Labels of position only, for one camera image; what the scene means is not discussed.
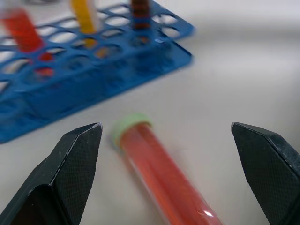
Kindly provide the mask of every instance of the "test tube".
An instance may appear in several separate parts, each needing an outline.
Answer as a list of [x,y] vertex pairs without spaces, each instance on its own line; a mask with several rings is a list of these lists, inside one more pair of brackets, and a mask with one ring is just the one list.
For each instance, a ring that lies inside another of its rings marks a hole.
[[166,152],[146,116],[127,116],[115,127],[112,139],[152,196],[167,224],[222,225]]
[[[71,0],[71,6],[78,20],[80,31],[84,34],[93,34],[103,29],[103,23],[98,18],[97,8],[94,0]],[[93,39],[86,39],[85,44],[88,48],[95,45]],[[105,57],[105,49],[100,49],[97,55],[100,58]]]
[[[44,47],[42,38],[36,32],[26,11],[19,6],[17,0],[0,0],[0,20],[4,28],[14,38],[23,53],[31,53]],[[49,53],[43,53],[41,60],[52,60]],[[41,75],[52,75],[47,69],[39,70]]]
[[149,29],[151,24],[150,1],[131,0],[133,28],[135,30]]

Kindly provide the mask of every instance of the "yellow liquid test tube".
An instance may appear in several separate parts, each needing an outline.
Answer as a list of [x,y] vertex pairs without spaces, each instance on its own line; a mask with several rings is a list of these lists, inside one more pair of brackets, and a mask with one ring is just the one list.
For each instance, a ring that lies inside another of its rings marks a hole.
[[[82,33],[92,34],[103,29],[103,23],[101,19],[98,18],[94,0],[71,0],[71,6],[77,17]],[[96,41],[93,39],[86,39],[85,44],[88,48],[91,48],[96,44]],[[104,58],[105,54],[105,48],[102,48],[97,52],[97,56],[100,58]]]

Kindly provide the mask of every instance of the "test tube cap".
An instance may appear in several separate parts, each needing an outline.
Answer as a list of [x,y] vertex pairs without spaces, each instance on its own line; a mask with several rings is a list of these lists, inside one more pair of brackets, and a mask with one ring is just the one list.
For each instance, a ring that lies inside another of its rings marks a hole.
[[120,147],[120,139],[122,135],[131,127],[134,127],[139,123],[148,123],[152,126],[150,119],[142,113],[132,113],[119,120],[111,132],[111,140],[113,144]]

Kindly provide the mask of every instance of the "white background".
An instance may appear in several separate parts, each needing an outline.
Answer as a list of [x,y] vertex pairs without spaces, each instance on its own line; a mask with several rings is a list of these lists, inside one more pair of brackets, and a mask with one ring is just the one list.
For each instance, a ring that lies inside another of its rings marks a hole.
[[[158,2],[196,27],[193,37],[180,41],[194,62],[0,145],[0,211],[64,133],[102,122],[97,171],[81,224],[159,224],[107,141],[116,120],[143,112],[225,225],[268,225],[244,177],[230,125],[238,121],[264,127],[300,149],[300,3]],[[27,8],[35,23],[71,13],[66,2]]]

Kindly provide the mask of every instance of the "blue test tube rack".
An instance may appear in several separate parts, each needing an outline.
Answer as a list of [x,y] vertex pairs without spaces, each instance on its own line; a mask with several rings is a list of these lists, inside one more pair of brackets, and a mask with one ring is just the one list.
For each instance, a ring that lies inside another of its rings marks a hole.
[[[125,7],[128,12],[114,13]],[[151,29],[132,30],[130,5],[118,4],[98,10],[105,15],[105,26],[100,32],[86,35],[78,27],[68,28],[69,17],[38,26],[38,31],[50,30],[42,36],[45,47],[31,54],[20,52],[10,37],[0,38],[0,54],[13,54],[0,62],[0,143],[40,128],[73,114],[88,106],[104,101],[128,89],[165,75],[191,62],[192,55],[175,43],[189,36],[193,26],[155,2],[151,2]],[[169,16],[174,22],[160,18]],[[127,24],[109,25],[113,19],[123,19]],[[177,33],[166,35],[165,30]],[[56,41],[66,35],[71,39]],[[86,39],[95,45],[84,47]],[[97,52],[105,48],[107,55]],[[41,61],[45,51],[54,57]],[[53,76],[41,76],[35,71],[51,69]]]

